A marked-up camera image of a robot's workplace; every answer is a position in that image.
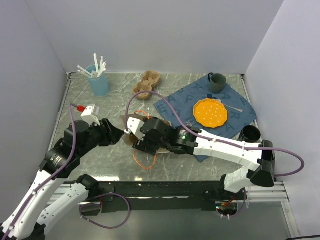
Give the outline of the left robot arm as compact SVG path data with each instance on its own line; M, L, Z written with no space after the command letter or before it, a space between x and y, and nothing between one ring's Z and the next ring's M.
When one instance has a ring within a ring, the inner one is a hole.
M12 215L0 225L2 240L44 240L46 234L80 202L94 201L99 182L85 174L62 197L47 205L56 190L80 165L80 159L96 147L117 144L124 131L104 118L89 125L72 121L64 136L47 152L27 194Z

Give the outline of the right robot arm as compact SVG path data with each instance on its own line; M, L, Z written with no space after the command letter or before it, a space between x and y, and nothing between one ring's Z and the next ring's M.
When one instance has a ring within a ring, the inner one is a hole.
M264 148L259 143L227 139L196 127L173 128L156 117L143 120L130 117L125 132L137 138L135 149L153 156L164 150L176 155L214 157L240 165L239 170L221 177L218 192L223 199L228 200L252 185L265 188L275 185L275 156L269 141Z

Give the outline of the brown paper takeout bag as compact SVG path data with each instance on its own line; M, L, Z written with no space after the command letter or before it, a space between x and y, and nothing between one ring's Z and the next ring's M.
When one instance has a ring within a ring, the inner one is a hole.
M152 116L150 116L147 112L143 110L136 110L133 114L129 114L128 117L137 119L139 121L146 121L152 118ZM147 145L145 142L138 139L132 133L125 134L122 139L127 146L132 147L134 149L132 153L132 157L134 161L144 170L150 170L154 167L154 165L156 164L158 155L169 153L167 149L164 149L161 147L159 147L158 149L155 149L154 147ZM136 157L137 152L142 152L142 153L153 156L153 163L150 166L144 166L143 164L141 164Z

